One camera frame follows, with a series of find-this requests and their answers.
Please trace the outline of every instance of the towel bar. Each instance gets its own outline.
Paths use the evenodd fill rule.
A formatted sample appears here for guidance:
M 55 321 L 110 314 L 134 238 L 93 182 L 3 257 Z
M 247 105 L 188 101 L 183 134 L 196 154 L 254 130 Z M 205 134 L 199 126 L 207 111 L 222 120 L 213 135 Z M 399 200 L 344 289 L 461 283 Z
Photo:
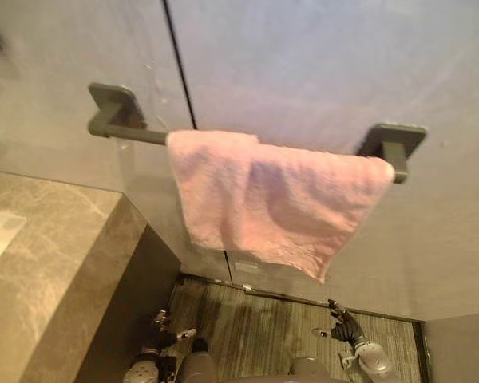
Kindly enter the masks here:
M 167 133 L 146 130 L 147 124 L 131 90 L 92 83 L 89 92 L 100 109 L 89 122 L 90 134 L 165 145 Z M 394 182 L 402 184 L 409 173 L 406 159 L 424 137 L 426 130 L 418 126 L 376 124 L 367 133 L 356 154 L 383 158 L 394 167 Z

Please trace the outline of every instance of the towel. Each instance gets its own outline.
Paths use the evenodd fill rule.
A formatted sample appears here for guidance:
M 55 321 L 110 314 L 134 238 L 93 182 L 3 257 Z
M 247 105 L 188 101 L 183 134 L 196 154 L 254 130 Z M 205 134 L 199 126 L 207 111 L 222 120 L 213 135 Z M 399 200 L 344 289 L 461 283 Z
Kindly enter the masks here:
M 377 157 L 260 144 L 233 132 L 171 132 L 168 153 L 191 241 L 247 251 L 324 282 L 394 180 Z

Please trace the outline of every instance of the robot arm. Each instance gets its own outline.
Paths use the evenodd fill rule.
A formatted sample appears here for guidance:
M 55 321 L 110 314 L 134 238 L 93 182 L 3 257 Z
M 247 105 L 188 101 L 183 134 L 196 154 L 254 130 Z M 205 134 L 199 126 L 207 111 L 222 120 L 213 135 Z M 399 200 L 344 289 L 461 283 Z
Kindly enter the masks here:
M 123 383 L 169 383 L 176 373 L 176 358 L 162 355 L 163 349 L 196 334 L 195 329 L 168 332 L 170 313 L 160 310 L 151 323 L 142 350 L 134 357 Z
M 368 341 L 362 327 L 353 316 L 338 302 L 328 300 L 332 316 L 338 324 L 331 330 L 331 336 L 339 341 L 349 342 L 353 351 L 339 354 L 342 368 L 348 373 L 360 368 L 372 383 L 401 383 L 390 359 L 383 348 Z

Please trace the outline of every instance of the wooden floor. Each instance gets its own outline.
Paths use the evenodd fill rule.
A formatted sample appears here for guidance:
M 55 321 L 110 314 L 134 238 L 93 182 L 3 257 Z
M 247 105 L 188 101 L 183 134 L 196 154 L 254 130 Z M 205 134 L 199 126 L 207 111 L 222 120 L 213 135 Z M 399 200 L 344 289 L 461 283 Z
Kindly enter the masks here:
M 243 290 L 187 278 L 176 285 L 171 305 L 174 330 L 197 328 L 208 341 L 221 381 L 233 377 L 287 374 L 291 359 L 319 359 L 332 377 L 348 381 L 338 352 L 347 348 L 311 334 L 331 325 L 324 307 L 245 294 Z M 381 344 L 405 383 L 420 382 L 417 348 L 411 322 L 354 314 L 366 336 Z M 169 353 L 178 363 L 191 348 L 181 342 Z M 362 382 L 358 377 L 353 381 Z

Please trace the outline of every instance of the gray wall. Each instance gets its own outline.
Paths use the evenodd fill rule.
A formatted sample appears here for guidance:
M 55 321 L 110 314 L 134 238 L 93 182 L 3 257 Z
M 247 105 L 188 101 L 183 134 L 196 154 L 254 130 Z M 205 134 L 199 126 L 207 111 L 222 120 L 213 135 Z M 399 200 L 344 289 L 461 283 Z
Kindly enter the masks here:
M 479 0 L 170 4 L 199 128 L 341 153 L 379 120 L 430 130 L 325 286 L 242 254 L 234 282 L 420 319 L 479 313 Z M 188 241 L 165 149 L 85 130 L 91 81 L 131 88 L 150 129 L 191 128 L 161 2 L 0 1 L 0 35 L 0 170 L 121 190 L 184 271 L 228 281 L 223 255 Z
M 426 323 L 434 383 L 479 382 L 479 314 Z
M 479 0 L 171 3 L 201 129 L 337 153 L 377 121 L 429 129 L 325 286 L 242 254 L 233 280 L 425 320 L 479 313 Z
M 0 40 L 0 171 L 125 192 L 183 270 L 230 280 L 188 241 L 165 149 L 86 131 L 93 81 L 129 87 L 152 130 L 192 127 L 161 1 L 0 1 Z

